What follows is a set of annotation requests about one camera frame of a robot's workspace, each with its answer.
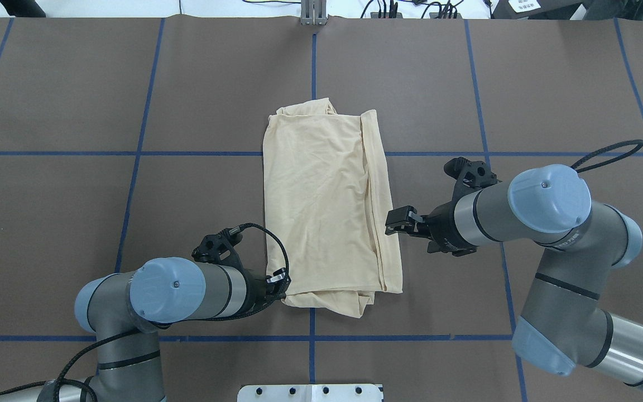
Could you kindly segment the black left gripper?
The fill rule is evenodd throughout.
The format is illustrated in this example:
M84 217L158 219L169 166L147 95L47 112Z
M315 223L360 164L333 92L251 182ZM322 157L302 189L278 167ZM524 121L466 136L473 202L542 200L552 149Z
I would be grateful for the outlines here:
M259 229L279 247L284 266L271 275L257 274L243 267L243 262L235 250L242 242L242 232L248 228ZM286 249L273 232L263 226L235 226L221 232L206 235L191 253L197 263L207 263L220 267L229 283L229 298L220 313L260 313L278 300L286 297L291 284L289 258Z

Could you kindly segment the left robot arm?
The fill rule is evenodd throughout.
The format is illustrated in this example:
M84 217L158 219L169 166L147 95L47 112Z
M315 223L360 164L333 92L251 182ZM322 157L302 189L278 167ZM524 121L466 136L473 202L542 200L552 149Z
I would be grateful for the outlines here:
M259 275L243 267L235 246L253 222L209 234L191 259L161 257L131 272L93 280L79 291L74 314L96 341L49 381L0 392L0 401L165 401L159 333L181 322L225 322L260 313L285 298L289 257Z

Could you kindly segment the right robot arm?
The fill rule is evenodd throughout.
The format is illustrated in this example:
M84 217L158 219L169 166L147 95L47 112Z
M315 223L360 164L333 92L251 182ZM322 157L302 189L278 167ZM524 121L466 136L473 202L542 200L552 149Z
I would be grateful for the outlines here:
M427 214L390 209L386 234L423 238L428 253L456 257L531 240L544 252L516 319L515 353L549 374L583 366L643 392L643 325L599 307L610 274L640 254L640 226L595 201L573 165L502 181L485 162L457 157L444 172L455 180L450 201Z

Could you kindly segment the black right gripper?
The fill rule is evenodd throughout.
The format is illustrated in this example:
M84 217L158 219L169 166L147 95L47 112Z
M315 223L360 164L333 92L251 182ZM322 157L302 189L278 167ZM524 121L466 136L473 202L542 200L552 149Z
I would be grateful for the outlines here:
M428 253L443 252L462 257L477 252L478 246L462 237L457 226L455 211L460 199L500 181L487 163L470 161L465 157L449 160L443 171L455 180L450 201L424 216L411 205L391 209L386 216L385 235L405 233L410 237L423 238L429 240Z

